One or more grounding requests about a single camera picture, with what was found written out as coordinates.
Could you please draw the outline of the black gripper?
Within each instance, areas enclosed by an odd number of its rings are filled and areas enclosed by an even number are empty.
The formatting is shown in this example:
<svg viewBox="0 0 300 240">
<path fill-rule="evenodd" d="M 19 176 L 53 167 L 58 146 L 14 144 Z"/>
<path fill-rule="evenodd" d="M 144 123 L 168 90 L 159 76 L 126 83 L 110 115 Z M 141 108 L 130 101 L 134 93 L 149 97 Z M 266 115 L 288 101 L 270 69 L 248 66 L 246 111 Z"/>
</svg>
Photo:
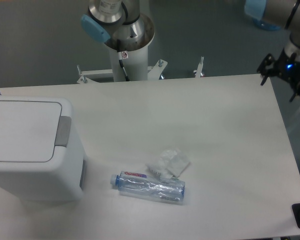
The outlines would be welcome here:
<svg viewBox="0 0 300 240">
<path fill-rule="evenodd" d="M 270 77 L 279 77 L 280 79 L 291 83 L 293 94 L 289 99 L 292 102 L 295 97 L 300 97 L 300 56 L 292 53 L 290 56 L 282 53 L 278 60 L 269 53 L 259 64 L 256 72 L 262 78 L 260 85 L 263 86 Z"/>
</svg>

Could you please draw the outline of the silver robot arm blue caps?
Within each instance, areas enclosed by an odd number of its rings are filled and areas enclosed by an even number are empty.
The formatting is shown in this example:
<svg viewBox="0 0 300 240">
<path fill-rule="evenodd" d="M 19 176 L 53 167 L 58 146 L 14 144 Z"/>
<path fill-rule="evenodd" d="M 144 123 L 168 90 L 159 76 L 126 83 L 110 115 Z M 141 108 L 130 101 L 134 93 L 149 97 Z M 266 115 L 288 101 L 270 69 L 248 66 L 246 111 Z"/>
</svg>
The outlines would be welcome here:
<svg viewBox="0 0 300 240">
<path fill-rule="evenodd" d="M 118 52 L 138 50 L 145 41 L 138 0 L 90 0 L 80 23 L 90 38 Z"/>
</svg>

